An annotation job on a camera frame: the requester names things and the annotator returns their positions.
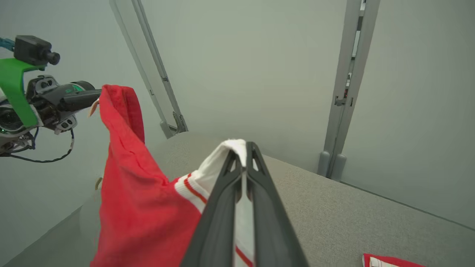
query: red stripe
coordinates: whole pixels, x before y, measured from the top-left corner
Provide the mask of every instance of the red stripe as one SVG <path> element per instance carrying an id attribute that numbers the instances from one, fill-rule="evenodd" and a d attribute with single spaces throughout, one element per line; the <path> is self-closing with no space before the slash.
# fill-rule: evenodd
<path id="1" fill-rule="evenodd" d="M 188 178 L 189 178 L 190 176 L 191 176 L 191 173 L 188 174 L 188 177 L 185 179 L 185 186 L 186 186 L 186 188 L 188 188 L 188 190 L 190 190 L 190 192 L 191 192 L 193 195 L 197 196 L 199 199 L 201 199 L 201 201 L 203 201 L 203 203 L 206 204 L 206 202 L 207 202 L 207 201 L 206 201 L 206 198 L 203 197 L 203 195 L 201 195 L 198 191 L 194 190 L 194 189 L 191 187 L 190 182 L 188 182 Z"/>
<path id="2" fill-rule="evenodd" d="M 241 260 L 244 261 L 244 263 L 249 266 L 249 267 L 252 267 L 252 261 L 250 261 L 246 255 L 244 255 L 244 253 L 242 253 L 242 251 L 236 246 L 236 252 L 237 254 L 239 255 L 239 257 L 241 257 Z"/>

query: green plastic mount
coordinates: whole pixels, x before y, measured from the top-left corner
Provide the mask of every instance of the green plastic mount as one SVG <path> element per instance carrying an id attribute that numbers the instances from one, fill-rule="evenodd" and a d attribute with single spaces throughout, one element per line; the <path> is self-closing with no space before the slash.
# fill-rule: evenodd
<path id="1" fill-rule="evenodd" d="M 46 66 L 33 66 L 15 58 L 0 59 L 0 87 L 26 128 L 37 125 L 38 120 L 25 98 L 23 73 L 44 67 Z"/>

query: red fabric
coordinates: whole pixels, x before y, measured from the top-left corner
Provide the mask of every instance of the red fabric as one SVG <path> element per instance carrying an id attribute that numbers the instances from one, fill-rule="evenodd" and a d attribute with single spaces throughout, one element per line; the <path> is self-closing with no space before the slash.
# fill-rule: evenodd
<path id="1" fill-rule="evenodd" d="M 364 253 L 364 267 L 369 267 L 370 265 L 370 257 L 377 258 L 378 260 L 384 261 L 386 263 L 394 264 L 399 267 L 424 267 L 423 265 L 419 265 L 410 261 L 406 261 L 396 257 L 383 257 L 383 256 L 376 256 L 373 254 Z"/>
<path id="2" fill-rule="evenodd" d="M 178 266 L 200 212 L 176 192 L 176 181 L 168 181 L 145 147 L 133 89 L 105 85 L 99 103 L 110 145 L 99 247 L 91 266 Z"/>

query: white wall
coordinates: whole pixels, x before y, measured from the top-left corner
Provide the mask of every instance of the white wall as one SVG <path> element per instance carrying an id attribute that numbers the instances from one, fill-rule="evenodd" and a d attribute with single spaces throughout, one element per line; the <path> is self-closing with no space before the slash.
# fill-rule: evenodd
<path id="1" fill-rule="evenodd" d="M 103 84 L 135 88 L 147 146 L 153 149 L 165 140 L 107 0 L 2 0 L 0 36 L 16 35 L 35 35 L 52 43 L 61 61 L 46 73 L 60 84 L 85 80 L 96 88 Z M 0 56 L 12 54 L 4 50 Z M 65 159 L 43 164 L 0 159 L 0 266 L 80 207 L 103 175 L 108 131 L 98 113 L 87 119 L 86 112 L 80 112 L 77 117 L 74 150 Z M 37 149 L 21 155 L 57 158 L 68 150 L 69 142 L 69 133 L 56 136 L 41 129 Z"/>
<path id="2" fill-rule="evenodd" d="M 316 171 L 345 0 L 142 1 L 190 131 Z"/>
<path id="3" fill-rule="evenodd" d="M 475 2 L 382 0 L 342 181 L 475 228 Z"/>

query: gray table surface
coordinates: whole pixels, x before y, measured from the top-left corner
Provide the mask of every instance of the gray table surface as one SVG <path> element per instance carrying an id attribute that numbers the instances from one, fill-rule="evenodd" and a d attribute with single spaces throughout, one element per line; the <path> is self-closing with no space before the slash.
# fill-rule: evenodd
<path id="1" fill-rule="evenodd" d="M 196 170 L 219 143 L 186 132 L 150 150 L 172 180 Z M 264 159 L 311 266 L 362 266 L 363 253 L 426 266 L 475 266 L 475 231 Z"/>

